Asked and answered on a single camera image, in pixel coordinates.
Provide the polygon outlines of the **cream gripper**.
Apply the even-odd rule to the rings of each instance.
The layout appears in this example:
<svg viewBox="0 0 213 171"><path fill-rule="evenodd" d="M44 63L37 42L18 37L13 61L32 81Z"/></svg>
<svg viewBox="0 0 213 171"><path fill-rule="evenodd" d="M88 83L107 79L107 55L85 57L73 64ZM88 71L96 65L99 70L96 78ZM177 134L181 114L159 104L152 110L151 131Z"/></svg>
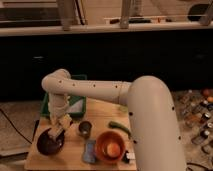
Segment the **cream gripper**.
<svg viewBox="0 0 213 171"><path fill-rule="evenodd" d="M73 120L69 114L65 114L61 117L51 116L50 120L54 133L59 132L61 130L67 130L73 123Z"/></svg>

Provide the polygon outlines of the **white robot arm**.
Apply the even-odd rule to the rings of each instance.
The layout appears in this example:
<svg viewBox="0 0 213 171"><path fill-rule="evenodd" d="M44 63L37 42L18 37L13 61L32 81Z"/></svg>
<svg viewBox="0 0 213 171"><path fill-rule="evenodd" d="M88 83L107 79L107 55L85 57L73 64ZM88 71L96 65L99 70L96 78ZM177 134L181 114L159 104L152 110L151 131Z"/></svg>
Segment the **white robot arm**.
<svg viewBox="0 0 213 171"><path fill-rule="evenodd" d="M139 171L186 171L173 99L157 77L132 82L74 80L65 69L46 75L42 88L55 104L65 95L85 96L128 108L136 166Z"/></svg>

